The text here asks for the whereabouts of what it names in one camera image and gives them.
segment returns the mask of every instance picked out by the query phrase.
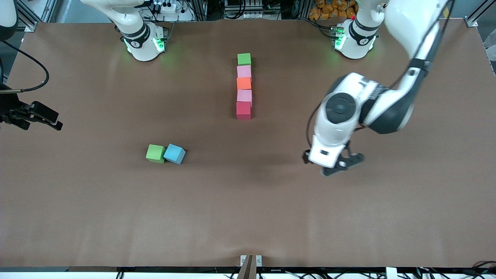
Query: green led light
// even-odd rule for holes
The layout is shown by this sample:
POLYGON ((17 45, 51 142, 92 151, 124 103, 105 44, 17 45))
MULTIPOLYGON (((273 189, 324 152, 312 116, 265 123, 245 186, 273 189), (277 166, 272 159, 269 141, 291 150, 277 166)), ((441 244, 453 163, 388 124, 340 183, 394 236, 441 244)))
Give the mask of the green led light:
POLYGON ((344 41, 346 41, 346 36, 342 36, 341 38, 337 39, 334 48, 338 50, 343 48, 344 41))
POLYGON ((155 43, 155 47, 157 47, 157 50, 159 52, 162 52, 165 50, 164 44, 162 43, 161 40, 157 40, 157 39, 153 38, 153 43, 155 43))
POLYGON ((376 39, 376 38, 377 38, 377 37, 375 37, 375 36, 372 38, 372 41, 371 41, 371 46, 369 47, 369 50, 371 50, 371 49, 373 48, 373 42, 375 41, 375 39, 376 39))
POLYGON ((129 53, 131 53, 131 49, 129 49, 129 44, 126 42, 126 40, 124 40, 124 43, 125 43, 125 45, 127 46, 127 51, 128 51, 129 53))

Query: power strip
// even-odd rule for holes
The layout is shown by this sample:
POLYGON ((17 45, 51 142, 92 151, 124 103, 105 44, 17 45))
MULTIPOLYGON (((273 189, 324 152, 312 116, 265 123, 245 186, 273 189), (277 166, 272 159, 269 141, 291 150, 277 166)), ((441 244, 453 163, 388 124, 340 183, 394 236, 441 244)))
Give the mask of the power strip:
POLYGON ((170 7, 167 6, 162 6, 162 9, 160 10, 161 13, 176 13, 176 4, 172 4, 170 7))

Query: brown table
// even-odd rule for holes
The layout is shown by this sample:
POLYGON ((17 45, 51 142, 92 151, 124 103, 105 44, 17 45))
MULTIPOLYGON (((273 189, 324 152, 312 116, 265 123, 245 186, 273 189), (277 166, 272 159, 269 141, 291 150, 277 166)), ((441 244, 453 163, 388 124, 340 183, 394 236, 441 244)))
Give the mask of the brown table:
MULTIPOLYGON (((49 69, 24 93, 57 132, 2 125, 2 266, 468 267, 496 258, 496 79, 453 20, 410 123, 357 132, 361 166, 304 165, 305 125, 351 71, 384 84, 407 57, 385 28, 364 59, 302 21, 180 23, 167 54, 133 59, 110 24, 40 24, 22 49, 49 69), (233 118, 236 55, 253 56, 254 119, 233 118), (150 143, 187 149, 181 166, 150 143)), ((43 73, 17 58, 11 87, 43 73)))

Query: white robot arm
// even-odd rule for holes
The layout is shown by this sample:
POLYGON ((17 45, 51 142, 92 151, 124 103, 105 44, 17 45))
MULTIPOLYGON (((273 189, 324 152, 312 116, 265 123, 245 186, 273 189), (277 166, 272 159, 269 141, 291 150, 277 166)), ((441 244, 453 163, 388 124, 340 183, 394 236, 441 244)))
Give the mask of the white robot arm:
POLYGON ((81 0, 105 14, 119 29, 134 58, 150 61, 165 51, 168 29, 144 22, 135 6, 144 0, 81 0))
POLYGON ((398 88, 388 88, 357 73, 339 78, 316 111, 311 149, 304 154, 306 162, 323 166, 325 176, 347 170, 364 159, 349 149, 357 125, 379 134, 393 133, 406 125, 442 38, 437 19, 447 1, 389 1, 386 27, 411 59, 398 88), (342 155, 345 149, 348 156, 342 155))
POLYGON ((387 0, 357 0, 358 13, 337 25, 334 49, 351 59, 360 59, 369 52, 377 37, 377 30, 384 21, 387 0))
POLYGON ((19 23, 14 0, 0 0, 0 42, 10 39, 19 23))

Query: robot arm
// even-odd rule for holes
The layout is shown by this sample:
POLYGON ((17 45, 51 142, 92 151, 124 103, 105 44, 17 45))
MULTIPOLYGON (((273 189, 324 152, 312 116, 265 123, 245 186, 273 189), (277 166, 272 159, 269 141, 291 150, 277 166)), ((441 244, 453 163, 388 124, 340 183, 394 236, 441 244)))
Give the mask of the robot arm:
POLYGON ((312 146, 306 153, 309 161, 324 167, 324 175, 347 170, 363 161, 362 154, 349 149, 350 137, 358 124, 379 134, 393 133, 406 125, 440 44, 442 33, 437 17, 447 1, 389 2, 386 26, 407 51, 410 64, 396 90, 357 73, 333 84, 316 113, 312 146), (342 156, 345 149, 348 157, 342 156))
POLYGON ((168 29, 144 22, 135 6, 144 0, 81 0, 105 14, 119 29, 127 51, 139 61, 150 61, 165 51, 168 29))
POLYGON ((0 42, 10 39, 19 23, 14 0, 0 0, 0 42))

